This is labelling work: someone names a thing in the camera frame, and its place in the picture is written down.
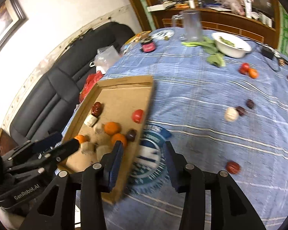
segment white wall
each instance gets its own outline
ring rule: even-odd
[[[18,0],[28,21],[0,52],[0,126],[18,90],[39,62],[73,32],[129,0]],[[142,29],[132,9],[114,18]]]

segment pink label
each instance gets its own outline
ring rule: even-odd
[[[154,42],[151,42],[149,44],[142,45],[142,48],[144,52],[150,52],[156,49],[156,45]]]

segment white food piece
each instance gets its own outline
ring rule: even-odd
[[[102,135],[104,134],[104,127],[105,125],[103,123],[97,123],[93,127],[94,134]]]
[[[91,142],[84,142],[80,144],[80,150],[83,154],[89,154],[94,152],[94,144]]]
[[[103,158],[104,154],[110,153],[112,151],[112,148],[108,145],[101,145],[96,150],[96,157],[97,160],[100,162],[100,160]]]
[[[237,120],[238,117],[239,117],[239,113],[237,112],[235,108],[232,108],[232,107],[227,108],[225,115],[224,115],[224,118],[226,121],[233,122]]]
[[[94,117],[93,115],[88,115],[84,121],[84,124],[86,124],[88,127],[93,127],[93,125],[97,122],[98,118]]]

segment black leather sofa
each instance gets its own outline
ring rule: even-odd
[[[76,105],[89,74],[97,49],[113,45],[119,52],[134,36],[133,31],[117,22],[89,30],[56,60],[25,99],[10,125],[10,135],[18,143],[38,140],[55,131],[62,132]]]

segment picture frame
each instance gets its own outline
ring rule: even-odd
[[[18,0],[6,0],[0,7],[0,51],[26,21]]]

